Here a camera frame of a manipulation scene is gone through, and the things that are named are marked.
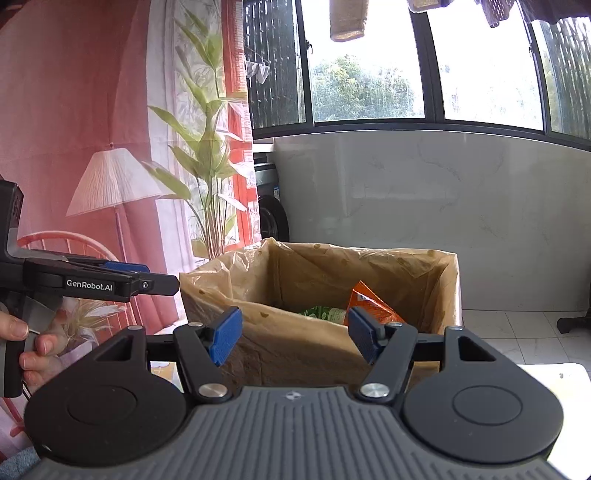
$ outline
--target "washing machine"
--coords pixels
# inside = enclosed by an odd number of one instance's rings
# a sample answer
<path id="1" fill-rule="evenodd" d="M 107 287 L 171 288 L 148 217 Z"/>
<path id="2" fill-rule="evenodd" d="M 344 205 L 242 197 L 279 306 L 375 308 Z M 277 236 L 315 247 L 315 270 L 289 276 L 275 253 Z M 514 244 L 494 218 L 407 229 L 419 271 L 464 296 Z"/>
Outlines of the washing machine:
<path id="1" fill-rule="evenodd" d="M 290 241 L 290 227 L 279 195 L 279 175 L 267 153 L 255 153 L 256 191 L 261 218 L 261 237 Z"/>

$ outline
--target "orange snack wrapper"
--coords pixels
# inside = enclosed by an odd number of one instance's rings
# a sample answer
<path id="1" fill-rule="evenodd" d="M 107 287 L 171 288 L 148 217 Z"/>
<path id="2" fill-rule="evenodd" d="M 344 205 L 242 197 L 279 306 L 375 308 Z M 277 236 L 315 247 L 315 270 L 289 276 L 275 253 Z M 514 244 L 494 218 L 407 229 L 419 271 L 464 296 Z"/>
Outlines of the orange snack wrapper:
<path id="1" fill-rule="evenodd" d="M 363 307 L 379 323 L 403 322 L 402 317 L 393 311 L 382 299 L 380 299 L 369 287 L 359 281 L 353 287 L 349 305 L 347 305 L 347 316 L 343 325 L 349 324 L 349 309 L 351 307 Z"/>

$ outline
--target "black chair leg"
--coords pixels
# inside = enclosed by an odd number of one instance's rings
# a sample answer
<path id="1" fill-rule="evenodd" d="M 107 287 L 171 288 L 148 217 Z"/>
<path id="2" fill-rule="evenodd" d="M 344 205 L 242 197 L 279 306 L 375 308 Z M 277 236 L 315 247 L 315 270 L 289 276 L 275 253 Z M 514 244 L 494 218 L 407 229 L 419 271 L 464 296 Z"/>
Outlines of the black chair leg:
<path id="1" fill-rule="evenodd" d="M 589 286 L 589 309 L 585 316 L 558 319 L 556 328 L 560 333 L 569 333 L 573 328 L 591 328 L 591 285 Z"/>

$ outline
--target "human hand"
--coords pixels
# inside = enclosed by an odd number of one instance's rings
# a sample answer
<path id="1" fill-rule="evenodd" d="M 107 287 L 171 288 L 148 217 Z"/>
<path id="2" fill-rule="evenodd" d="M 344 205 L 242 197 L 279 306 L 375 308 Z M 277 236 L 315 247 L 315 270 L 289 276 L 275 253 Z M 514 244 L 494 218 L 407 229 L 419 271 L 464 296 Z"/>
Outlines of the human hand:
<path id="1" fill-rule="evenodd" d="M 47 383 L 63 370 L 58 354 L 67 345 L 63 323 L 66 312 L 58 310 L 49 328 L 35 339 L 35 350 L 23 352 L 19 364 L 24 370 L 23 379 L 31 393 Z M 24 340 L 28 335 L 28 326 L 22 320 L 0 312 L 0 337 L 6 340 Z"/>

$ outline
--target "blue gripper pad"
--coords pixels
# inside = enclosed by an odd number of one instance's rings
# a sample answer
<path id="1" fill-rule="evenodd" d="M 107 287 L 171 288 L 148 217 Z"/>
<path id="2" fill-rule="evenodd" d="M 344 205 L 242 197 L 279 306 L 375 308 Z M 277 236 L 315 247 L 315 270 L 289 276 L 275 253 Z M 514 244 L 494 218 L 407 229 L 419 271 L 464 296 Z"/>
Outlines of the blue gripper pad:
<path id="1" fill-rule="evenodd" d="M 140 263 L 124 263 L 124 262 L 105 262 L 101 265 L 103 268 L 109 270 L 118 270 L 121 272 L 143 272 L 150 273 L 150 269 L 146 265 Z"/>
<path id="2" fill-rule="evenodd" d="M 222 318 L 216 322 L 213 331 L 213 341 L 209 347 L 209 358 L 217 366 L 222 365 L 236 342 L 242 335 L 242 312 L 232 307 L 222 313 Z"/>
<path id="3" fill-rule="evenodd" d="M 361 307 L 349 309 L 348 322 L 349 337 L 365 361 L 373 364 L 384 349 L 379 344 L 385 338 L 384 326 Z"/>

